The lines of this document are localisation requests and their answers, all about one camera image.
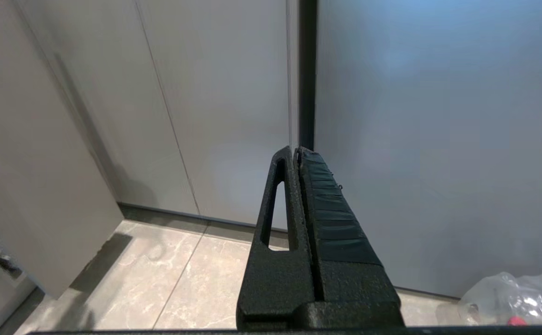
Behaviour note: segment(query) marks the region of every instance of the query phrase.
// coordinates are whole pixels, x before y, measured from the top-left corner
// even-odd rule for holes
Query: tile floor
[[[235,328],[253,229],[122,207],[113,237],[58,300],[35,290],[0,335],[80,329]],[[287,250],[286,234],[271,248]],[[408,326],[451,300],[399,291]]]

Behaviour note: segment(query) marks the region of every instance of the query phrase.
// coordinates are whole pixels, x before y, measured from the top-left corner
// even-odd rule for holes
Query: red object
[[[526,320],[523,320],[522,318],[518,316],[512,316],[509,318],[509,321],[507,322],[508,326],[527,326],[528,323]]]

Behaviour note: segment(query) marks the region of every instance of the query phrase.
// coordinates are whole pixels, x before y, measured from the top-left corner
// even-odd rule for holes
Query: plastic bag
[[[542,324],[542,275],[484,278],[459,301],[458,313],[470,326]]]

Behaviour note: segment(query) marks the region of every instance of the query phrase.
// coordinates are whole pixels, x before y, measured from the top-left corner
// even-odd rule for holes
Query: gray cabinet door
[[[58,297],[122,214],[28,32],[0,0],[0,247]]]
[[[393,284],[542,273],[542,1],[322,0],[316,150]]]
[[[200,214],[256,223],[271,157],[290,144],[286,2],[138,4]],[[276,210],[285,228],[283,199]]]
[[[19,3],[116,199],[198,214],[135,2]]]

